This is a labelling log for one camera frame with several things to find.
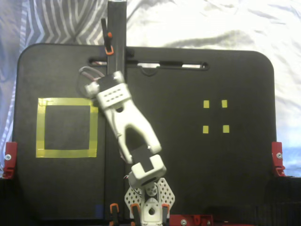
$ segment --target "screw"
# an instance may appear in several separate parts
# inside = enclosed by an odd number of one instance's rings
[[[185,225],[187,225],[187,221],[186,221],[186,220],[184,220],[184,219],[183,219],[183,220],[181,220],[181,225],[182,225],[182,226],[185,226]]]
[[[5,155],[5,160],[6,161],[9,161],[10,159],[11,159],[11,155],[10,154]]]

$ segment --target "yellow square marker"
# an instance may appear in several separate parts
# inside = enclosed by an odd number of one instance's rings
[[[209,100],[204,100],[204,108],[209,108]]]
[[[203,133],[209,133],[209,126],[203,126]]]
[[[227,108],[227,107],[228,107],[228,101],[222,100],[222,108]]]
[[[49,150],[45,149],[45,114],[46,106],[72,105],[90,106],[89,149],[83,150]],[[98,107],[85,98],[39,98],[36,134],[36,158],[85,158],[96,157],[97,154],[97,125]]]
[[[230,127],[229,127],[229,125],[223,125],[222,126],[222,132],[223,133],[230,133]]]

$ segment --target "white fabric backdrop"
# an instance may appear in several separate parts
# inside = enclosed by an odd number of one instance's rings
[[[17,56],[35,42],[102,44],[100,16],[105,16],[107,3],[17,2],[20,1],[0,0],[2,167],[4,144],[11,138]],[[40,24],[31,22],[37,18]],[[53,25],[54,36],[61,34],[58,38],[50,38],[52,25],[47,21],[53,23],[54,19],[59,20]],[[35,27],[40,32],[34,39],[30,34]],[[127,45],[255,50],[265,54],[275,71],[277,140],[283,143],[285,172],[301,177],[300,0],[129,0]]]

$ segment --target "black board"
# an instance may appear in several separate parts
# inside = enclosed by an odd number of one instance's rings
[[[103,47],[39,44],[19,59],[14,123],[18,178],[41,218],[102,218],[95,213],[109,204],[104,188],[109,168],[120,175],[118,202],[126,209],[122,175],[128,170],[121,159],[104,163],[105,154],[119,153],[104,148],[107,131],[101,113],[96,158],[35,157],[37,98],[81,97],[76,87],[85,81],[78,81],[77,71],[93,57],[106,61]],[[142,68],[139,62],[160,67]],[[106,71],[105,66],[98,68]],[[171,214],[264,202],[265,187],[273,178],[271,142],[276,141],[274,72],[264,55],[128,47],[126,72],[133,100],[163,148],[165,178],[176,196]],[[204,100],[209,100],[209,108],[204,108]],[[222,100],[227,100],[227,108],[222,108]],[[203,133],[204,125],[209,126],[208,134]],[[223,133],[223,125],[229,125],[230,133]]]

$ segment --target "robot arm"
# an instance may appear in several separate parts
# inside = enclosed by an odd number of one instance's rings
[[[166,186],[167,182],[162,177],[165,175],[166,167],[157,154],[161,151],[161,145],[150,123],[133,103],[121,72],[92,82],[86,86],[86,91],[90,98],[97,99],[103,110],[118,140],[121,157],[126,163],[133,163],[132,171],[128,175],[131,187],[125,197],[131,210],[131,217],[134,218],[132,206],[138,204],[141,209],[141,224],[161,225],[169,216],[167,214],[174,203],[174,195],[169,188],[169,194],[172,194],[170,197],[173,199],[163,201],[162,186]],[[128,133],[129,129],[134,131],[132,135]],[[144,142],[130,145],[129,136]],[[139,189],[141,193],[138,193],[138,196],[141,197],[131,196],[132,189],[135,192]]]

